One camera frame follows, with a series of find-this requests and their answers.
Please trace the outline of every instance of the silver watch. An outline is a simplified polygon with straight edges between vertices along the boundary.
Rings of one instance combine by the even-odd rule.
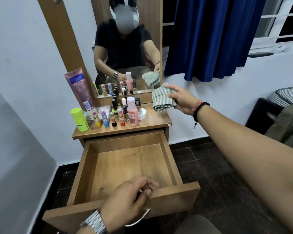
[[[80,226],[90,226],[96,234],[106,234],[106,228],[104,225],[104,222],[99,214],[99,212],[96,210],[93,214],[89,216],[84,222],[80,224]]]
[[[113,74],[113,77],[116,78],[118,76],[118,73],[119,72],[115,71],[114,74]]]

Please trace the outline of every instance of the pink lotion bottle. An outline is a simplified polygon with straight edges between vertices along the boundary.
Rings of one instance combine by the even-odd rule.
[[[136,108],[135,98],[128,97],[127,104],[128,104],[127,111],[129,114],[130,124],[132,126],[137,126],[138,125],[138,109]]]
[[[130,90],[133,88],[133,79],[131,78],[131,72],[126,72],[126,84],[127,84],[127,91],[130,94]]]

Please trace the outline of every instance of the drawer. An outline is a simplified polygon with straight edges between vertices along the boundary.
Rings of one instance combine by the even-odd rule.
[[[68,234],[99,209],[117,186],[138,175],[158,183],[143,207],[145,218],[190,210],[198,182],[184,184],[163,130],[86,142],[66,207],[47,210],[43,220]]]

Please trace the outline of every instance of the white cap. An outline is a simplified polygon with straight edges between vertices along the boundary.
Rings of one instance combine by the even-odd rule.
[[[126,72],[126,79],[131,80],[131,72]]]
[[[127,98],[128,109],[134,109],[136,107],[136,102],[134,97]]]
[[[127,106],[127,103],[126,103],[126,99],[125,98],[122,98],[121,99],[121,102],[123,103],[123,106],[125,106],[125,105]]]

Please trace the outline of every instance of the barcode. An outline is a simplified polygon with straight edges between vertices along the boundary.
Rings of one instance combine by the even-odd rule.
[[[84,102],[84,105],[85,105],[85,107],[86,107],[87,111],[90,111],[90,110],[91,110],[91,107],[90,107],[90,105],[89,105],[89,102],[88,102],[88,101]]]

